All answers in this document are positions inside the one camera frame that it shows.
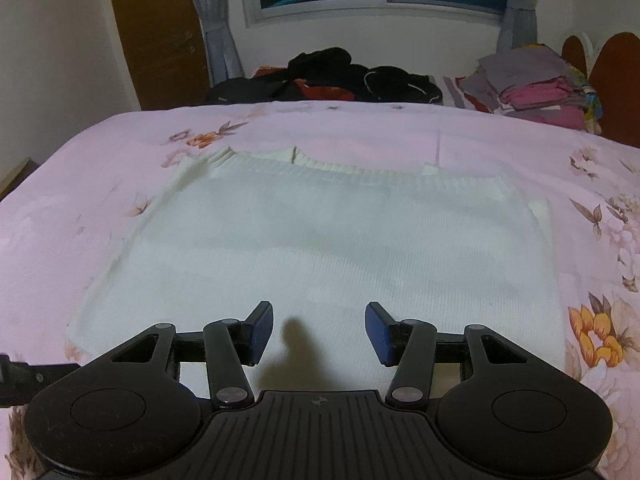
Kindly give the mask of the white knit sweater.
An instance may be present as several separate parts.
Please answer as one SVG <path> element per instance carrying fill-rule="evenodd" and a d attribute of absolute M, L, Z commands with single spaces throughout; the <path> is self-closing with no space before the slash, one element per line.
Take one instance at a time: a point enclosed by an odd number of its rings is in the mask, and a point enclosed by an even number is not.
<path fill-rule="evenodd" d="M 98 356 L 273 306 L 259 389 L 385 389 L 364 331 L 378 302 L 442 332 L 486 325 L 554 366 L 565 323 L 548 207 L 500 177 L 404 174 L 222 150 L 182 162 L 70 323 Z"/>

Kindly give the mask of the stack of folded clothes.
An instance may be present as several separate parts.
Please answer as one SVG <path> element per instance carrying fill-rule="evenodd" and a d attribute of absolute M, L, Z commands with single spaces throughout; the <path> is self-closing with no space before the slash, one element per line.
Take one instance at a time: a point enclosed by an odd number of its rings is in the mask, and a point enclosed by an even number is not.
<path fill-rule="evenodd" d="M 602 105 L 579 68 L 544 44 L 485 56 L 456 88 L 477 110 L 600 134 Z"/>

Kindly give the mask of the pile of black clothes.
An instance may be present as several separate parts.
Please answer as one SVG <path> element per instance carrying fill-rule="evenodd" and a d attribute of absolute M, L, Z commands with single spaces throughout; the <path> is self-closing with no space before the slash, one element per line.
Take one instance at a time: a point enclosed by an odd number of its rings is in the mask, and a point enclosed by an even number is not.
<path fill-rule="evenodd" d="M 442 90 L 427 76 L 357 64 L 345 49 L 332 47 L 215 84 L 205 98 L 207 105 L 297 101 L 440 104 Z"/>

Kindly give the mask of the pink floral bed sheet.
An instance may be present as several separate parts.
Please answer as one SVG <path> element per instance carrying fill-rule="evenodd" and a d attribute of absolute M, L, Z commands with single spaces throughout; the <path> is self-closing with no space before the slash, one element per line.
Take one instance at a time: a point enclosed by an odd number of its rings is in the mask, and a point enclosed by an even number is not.
<path fill-rule="evenodd" d="M 509 178 L 549 201 L 568 374 L 614 429 L 600 469 L 639 474 L 639 153 L 600 136 L 436 105 L 201 106 L 79 133 L 1 205 L 1 347 L 77 361 L 63 332 L 94 276 L 183 159 L 221 148 L 334 168 Z"/>

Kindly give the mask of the striped pillow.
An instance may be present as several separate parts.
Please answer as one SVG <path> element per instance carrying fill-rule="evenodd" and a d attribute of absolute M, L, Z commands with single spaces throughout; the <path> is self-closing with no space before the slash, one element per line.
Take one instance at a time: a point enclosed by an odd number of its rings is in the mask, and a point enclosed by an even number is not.
<path fill-rule="evenodd" d="M 449 76 L 431 76 L 430 81 L 442 92 L 439 104 L 446 107 L 461 108 L 462 110 L 477 110 L 490 113 L 490 109 L 477 99 L 464 93 L 458 85 L 459 78 Z"/>

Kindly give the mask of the red and white headboard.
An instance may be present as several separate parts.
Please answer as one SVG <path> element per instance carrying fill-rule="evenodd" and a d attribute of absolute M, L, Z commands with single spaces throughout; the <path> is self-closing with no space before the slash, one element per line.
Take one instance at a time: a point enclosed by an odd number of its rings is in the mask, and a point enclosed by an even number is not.
<path fill-rule="evenodd" d="M 597 48 L 584 32 L 571 32 L 561 48 L 599 98 L 601 136 L 633 148 L 639 147 L 639 47 L 634 32 L 616 32 Z"/>

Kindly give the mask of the brown wooden door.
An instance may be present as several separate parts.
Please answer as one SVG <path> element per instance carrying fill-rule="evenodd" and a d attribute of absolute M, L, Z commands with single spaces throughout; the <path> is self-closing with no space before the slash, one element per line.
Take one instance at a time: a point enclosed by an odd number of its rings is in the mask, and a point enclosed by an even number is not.
<path fill-rule="evenodd" d="M 111 0 L 122 52 L 142 110 L 198 105 L 209 89 L 192 0 Z"/>

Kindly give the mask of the right blue-grey curtain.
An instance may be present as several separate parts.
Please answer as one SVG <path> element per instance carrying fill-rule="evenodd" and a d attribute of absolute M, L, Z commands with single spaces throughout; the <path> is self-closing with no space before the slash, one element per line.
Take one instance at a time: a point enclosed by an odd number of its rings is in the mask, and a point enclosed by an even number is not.
<path fill-rule="evenodd" d="M 538 0 L 506 0 L 497 42 L 498 52 L 536 44 L 537 2 Z"/>

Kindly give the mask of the blue-grey curtain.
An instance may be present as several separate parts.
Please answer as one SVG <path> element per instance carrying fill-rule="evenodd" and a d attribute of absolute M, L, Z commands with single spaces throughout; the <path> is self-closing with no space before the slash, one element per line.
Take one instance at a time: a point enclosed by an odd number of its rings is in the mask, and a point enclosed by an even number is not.
<path fill-rule="evenodd" d="M 228 0 L 192 0 L 204 41 L 210 85 L 244 75 L 229 25 Z"/>
<path fill-rule="evenodd" d="M 538 0 L 506 0 L 497 42 L 498 52 L 536 44 L 537 2 Z"/>

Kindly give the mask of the left blue-grey curtain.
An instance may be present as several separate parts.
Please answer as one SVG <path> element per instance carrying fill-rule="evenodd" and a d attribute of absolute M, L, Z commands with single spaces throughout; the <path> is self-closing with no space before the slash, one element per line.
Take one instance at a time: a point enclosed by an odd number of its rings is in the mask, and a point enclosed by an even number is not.
<path fill-rule="evenodd" d="M 210 85 L 244 75 L 229 25 L 228 0 L 192 0 L 204 41 Z"/>

